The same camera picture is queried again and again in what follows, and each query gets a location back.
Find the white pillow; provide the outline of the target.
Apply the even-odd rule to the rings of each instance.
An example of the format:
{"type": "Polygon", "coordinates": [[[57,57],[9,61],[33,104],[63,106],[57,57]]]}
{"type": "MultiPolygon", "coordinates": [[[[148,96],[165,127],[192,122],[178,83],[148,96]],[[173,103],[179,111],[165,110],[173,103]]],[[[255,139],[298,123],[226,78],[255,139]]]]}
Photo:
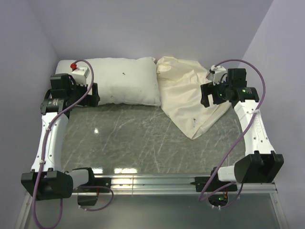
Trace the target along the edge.
{"type": "Polygon", "coordinates": [[[98,85],[99,105],[143,104],[160,106],[156,64],[153,57],[87,60],[98,85]]]}

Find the cream pillowcase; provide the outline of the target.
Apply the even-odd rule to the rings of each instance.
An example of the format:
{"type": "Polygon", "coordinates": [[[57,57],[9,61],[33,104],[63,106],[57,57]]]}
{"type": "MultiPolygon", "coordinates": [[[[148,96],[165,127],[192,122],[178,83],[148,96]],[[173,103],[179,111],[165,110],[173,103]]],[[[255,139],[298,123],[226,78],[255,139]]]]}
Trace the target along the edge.
{"type": "Polygon", "coordinates": [[[202,84],[208,71],[198,61],[164,56],[157,62],[161,109],[191,140],[206,133],[231,107],[229,102],[210,106],[201,104],[202,84]]]}

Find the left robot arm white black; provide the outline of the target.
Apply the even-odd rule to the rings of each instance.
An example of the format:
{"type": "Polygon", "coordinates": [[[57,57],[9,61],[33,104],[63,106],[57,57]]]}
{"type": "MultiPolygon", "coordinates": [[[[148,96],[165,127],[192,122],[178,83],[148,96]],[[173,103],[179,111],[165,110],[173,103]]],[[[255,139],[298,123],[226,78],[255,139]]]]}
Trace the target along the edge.
{"type": "Polygon", "coordinates": [[[21,184],[36,201],[69,198],[78,187],[85,192],[95,189],[96,180],[89,167],[61,170],[61,147],[70,118],[70,106],[97,106],[100,97],[97,84],[92,94],[86,79],[88,73],[59,73],[51,76],[51,88],[41,103],[42,130],[39,149],[29,173],[21,175],[21,184]]]}

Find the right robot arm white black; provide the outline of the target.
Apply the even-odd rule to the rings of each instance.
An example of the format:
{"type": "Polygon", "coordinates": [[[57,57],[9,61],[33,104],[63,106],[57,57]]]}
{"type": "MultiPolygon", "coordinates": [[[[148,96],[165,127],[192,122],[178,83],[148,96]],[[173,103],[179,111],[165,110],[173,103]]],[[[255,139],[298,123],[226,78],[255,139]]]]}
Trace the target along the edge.
{"type": "Polygon", "coordinates": [[[221,167],[210,178],[214,190],[222,190],[227,182],[271,183],[284,164],[282,154],[277,154],[269,141],[258,105],[260,99],[254,87],[248,87],[246,70],[212,66],[209,83],[201,85],[201,104],[219,105],[229,102],[238,116],[245,143],[245,156],[235,165],[221,167]]]}

